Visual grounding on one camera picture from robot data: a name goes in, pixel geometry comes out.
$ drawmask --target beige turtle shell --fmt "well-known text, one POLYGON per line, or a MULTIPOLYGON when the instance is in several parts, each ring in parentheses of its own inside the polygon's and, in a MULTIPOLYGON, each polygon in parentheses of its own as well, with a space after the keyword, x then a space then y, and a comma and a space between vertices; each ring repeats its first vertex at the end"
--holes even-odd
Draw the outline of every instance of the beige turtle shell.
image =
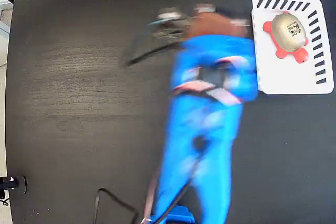
POLYGON ((271 29, 276 42, 287 52, 299 50, 306 42, 306 31, 302 23, 290 13, 275 16, 271 29))

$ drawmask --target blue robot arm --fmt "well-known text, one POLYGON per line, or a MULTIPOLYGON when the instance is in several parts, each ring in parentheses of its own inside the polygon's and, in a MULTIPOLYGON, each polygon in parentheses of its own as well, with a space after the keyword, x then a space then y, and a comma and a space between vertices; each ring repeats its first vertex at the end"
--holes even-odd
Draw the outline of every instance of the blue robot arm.
POLYGON ((254 100, 258 93, 253 41, 205 35, 184 42, 184 50, 176 56, 171 89, 175 96, 154 222, 191 181, 202 205, 202 223, 223 224, 230 204, 232 143, 243 102, 254 100), (195 146, 199 139, 206 148, 195 146))

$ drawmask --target white tray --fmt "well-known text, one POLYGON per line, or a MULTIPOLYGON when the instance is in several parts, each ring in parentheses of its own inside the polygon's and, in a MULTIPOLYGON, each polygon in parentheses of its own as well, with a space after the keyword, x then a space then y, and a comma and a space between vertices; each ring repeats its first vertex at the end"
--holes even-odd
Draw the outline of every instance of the white tray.
POLYGON ((323 94, 334 88, 329 39, 320 0, 252 0, 259 90, 266 94, 323 94), (279 59, 276 46, 263 30, 284 11, 295 15, 305 28, 309 58, 298 64, 292 55, 279 59))

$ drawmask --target red part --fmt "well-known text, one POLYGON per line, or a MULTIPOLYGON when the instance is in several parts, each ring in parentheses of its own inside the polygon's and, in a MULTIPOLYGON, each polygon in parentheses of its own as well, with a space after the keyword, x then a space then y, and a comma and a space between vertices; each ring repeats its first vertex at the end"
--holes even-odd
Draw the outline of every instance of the red part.
POLYGON ((304 63, 308 60, 308 52, 303 47, 292 53, 297 63, 304 63))

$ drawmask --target dark wooden table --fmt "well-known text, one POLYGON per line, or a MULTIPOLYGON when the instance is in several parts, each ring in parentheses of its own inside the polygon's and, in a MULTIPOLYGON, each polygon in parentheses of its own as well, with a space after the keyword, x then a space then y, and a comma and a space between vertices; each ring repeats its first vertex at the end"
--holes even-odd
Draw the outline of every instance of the dark wooden table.
MULTIPOLYGON (((334 55, 336 1, 321 1, 334 55)), ((117 58, 159 8, 199 2, 251 9, 251 0, 15 0, 7 166, 27 176, 29 192, 10 194, 14 224, 91 223, 99 187, 143 208, 162 154, 173 58, 129 70, 117 58)), ((227 223, 334 223, 335 121, 335 93, 261 94, 246 105, 227 223)), ((100 223, 128 223, 104 200, 100 223)))

